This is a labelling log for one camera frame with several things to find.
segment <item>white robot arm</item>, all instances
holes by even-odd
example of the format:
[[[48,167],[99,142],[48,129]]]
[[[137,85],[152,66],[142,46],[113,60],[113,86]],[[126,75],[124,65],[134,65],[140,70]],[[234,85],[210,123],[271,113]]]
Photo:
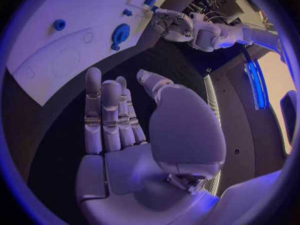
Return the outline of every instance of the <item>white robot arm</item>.
[[[152,25],[161,36],[171,42],[189,42],[189,45],[204,52],[228,48],[235,43],[257,44],[281,54],[279,37],[267,30],[250,28],[245,24],[230,26],[204,21],[204,15],[155,9]]]

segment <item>blue object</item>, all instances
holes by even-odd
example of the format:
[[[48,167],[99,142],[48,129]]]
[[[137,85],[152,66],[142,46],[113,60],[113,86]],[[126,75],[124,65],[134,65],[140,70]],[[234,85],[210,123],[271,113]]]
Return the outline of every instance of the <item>blue object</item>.
[[[159,9],[159,7],[154,5],[154,6],[151,8],[151,11],[152,11],[152,12],[155,12],[156,9]]]
[[[252,88],[255,109],[268,109],[270,107],[268,90],[259,62],[249,61],[245,68]]]
[[[116,27],[116,29],[113,31],[111,40],[112,45],[111,49],[118,51],[120,49],[119,44],[126,41],[130,34],[130,26],[126,23],[123,23]]]
[[[145,0],[144,4],[148,5],[149,7],[152,7],[155,4],[155,0]]]
[[[66,21],[62,19],[57,19],[53,23],[53,27],[57,31],[63,30],[65,26],[66,26]]]
[[[133,15],[133,12],[130,11],[130,10],[128,10],[128,9],[125,9],[125,10],[123,11],[123,14],[129,17],[129,16],[132,16],[132,15]]]

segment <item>blue light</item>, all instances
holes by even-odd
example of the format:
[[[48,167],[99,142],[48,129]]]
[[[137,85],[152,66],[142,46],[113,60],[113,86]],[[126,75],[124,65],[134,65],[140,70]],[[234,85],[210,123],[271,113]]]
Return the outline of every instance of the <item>blue light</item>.
[[[245,68],[252,88],[255,109],[268,109],[270,107],[268,90],[259,62],[249,61]]]

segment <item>blue led strip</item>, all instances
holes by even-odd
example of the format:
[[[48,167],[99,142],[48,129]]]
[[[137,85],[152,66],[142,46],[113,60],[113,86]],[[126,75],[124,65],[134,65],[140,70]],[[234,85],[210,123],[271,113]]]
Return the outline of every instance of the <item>blue led strip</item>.
[[[252,88],[255,109],[269,108],[267,86],[259,63],[257,61],[249,61],[245,64],[245,68]]]
[[[263,72],[261,70],[261,66],[259,64],[259,61],[256,59],[256,60],[254,60],[254,63],[255,63],[255,66],[256,66],[258,76],[260,78],[260,84],[261,84],[261,87],[262,87],[263,98],[264,98],[264,108],[268,109],[268,108],[270,108],[270,101],[269,101],[269,95],[268,95],[268,89],[267,89],[267,86],[266,86],[266,81],[265,81]]]

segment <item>dark floor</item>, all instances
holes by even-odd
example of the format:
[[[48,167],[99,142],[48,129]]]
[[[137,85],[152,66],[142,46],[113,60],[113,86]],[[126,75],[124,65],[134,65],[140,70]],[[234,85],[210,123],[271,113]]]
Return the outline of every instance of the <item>dark floor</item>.
[[[209,61],[200,59],[198,66]],[[124,76],[131,90],[132,101],[141,127],[149,138],[148,122],[156,104],[136,80],[136,73],[144,69],[185,85],[206,100],[203,77],[191,62],[172,43],[160,40],[154,48],[142,52],[104,74],[103,80]],[[36,196],[55,214],[70,224],[83,224],[76,204],[75,179],[84,150],[85,91],[61,113],[33,159],[28,185]]]

